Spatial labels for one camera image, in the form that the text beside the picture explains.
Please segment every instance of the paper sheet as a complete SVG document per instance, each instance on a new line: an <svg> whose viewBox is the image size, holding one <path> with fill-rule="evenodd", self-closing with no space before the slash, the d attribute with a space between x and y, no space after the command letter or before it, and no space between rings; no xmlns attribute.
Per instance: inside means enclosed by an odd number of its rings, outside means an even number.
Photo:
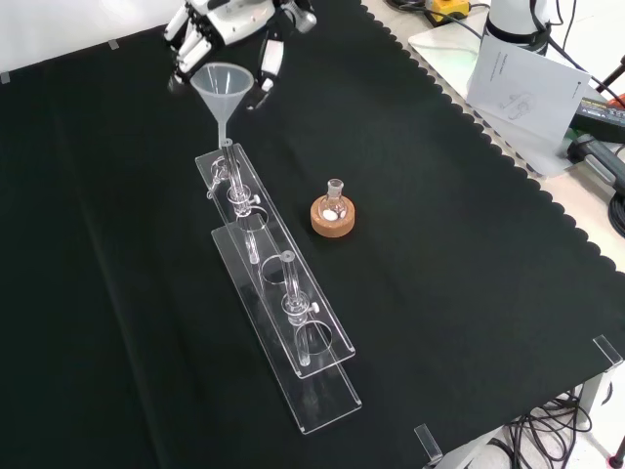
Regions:
<svg viewBox="0 0 625 469"><path fill-rule="evenodd" d="M545 139L556 148L590 75L492 37L484 37L467 103Z"/></svg>

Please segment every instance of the clear plastic funnel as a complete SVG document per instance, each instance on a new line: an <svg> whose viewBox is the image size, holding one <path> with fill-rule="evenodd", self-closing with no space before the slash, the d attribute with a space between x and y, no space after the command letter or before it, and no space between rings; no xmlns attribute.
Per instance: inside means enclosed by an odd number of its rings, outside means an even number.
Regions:
<svg viewBox="0 0 625 469"><path fill-rule="evenodd" d="M217 120L220 147L226 124L253 84L254 77L242 66L219 62L203 66L192 77L191 85Z"/></svg>

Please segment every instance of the clear acrylic rack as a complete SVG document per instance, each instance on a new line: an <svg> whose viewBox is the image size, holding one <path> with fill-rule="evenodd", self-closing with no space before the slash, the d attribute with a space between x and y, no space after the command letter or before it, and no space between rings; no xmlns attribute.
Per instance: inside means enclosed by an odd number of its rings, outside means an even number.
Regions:
<svg viewBox="0 0 625 469"><path fill-rule="evenodd" d="M300 430L358 410L341 365L354 345L243 148L225 140L196 163L225 223L214 241Z"/></svg>

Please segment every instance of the yellow device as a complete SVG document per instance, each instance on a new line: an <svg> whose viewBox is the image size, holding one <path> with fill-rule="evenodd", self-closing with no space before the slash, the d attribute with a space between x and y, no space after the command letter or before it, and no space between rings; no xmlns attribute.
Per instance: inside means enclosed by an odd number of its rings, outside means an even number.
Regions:
<svg viewBox="0 0 625 469"><path fill-rule="evenodd" d="M426 8L434 12L450 15L456 20L463 20L469 14L471 5L469 4L469 0L426 0ZM433 15L429 12L425 12L425 15L433 26L441 26L451 22L445 17Z"/></svg>

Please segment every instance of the robotic finger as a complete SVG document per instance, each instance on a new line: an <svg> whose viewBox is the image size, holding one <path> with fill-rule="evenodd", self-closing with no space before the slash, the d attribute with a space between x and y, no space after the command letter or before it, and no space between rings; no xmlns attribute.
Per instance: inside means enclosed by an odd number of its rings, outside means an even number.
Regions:
<svg viewBox="0 0 625 469"><path fill-rule="evenodd" d="M187 0L165 29L165 41L177 53L169 88L179 92L214 52L265 30L261 64L247 108L260 106L277 83L284 57L276 17L284 14L301 32L316 25L309 0Z"/></svg>

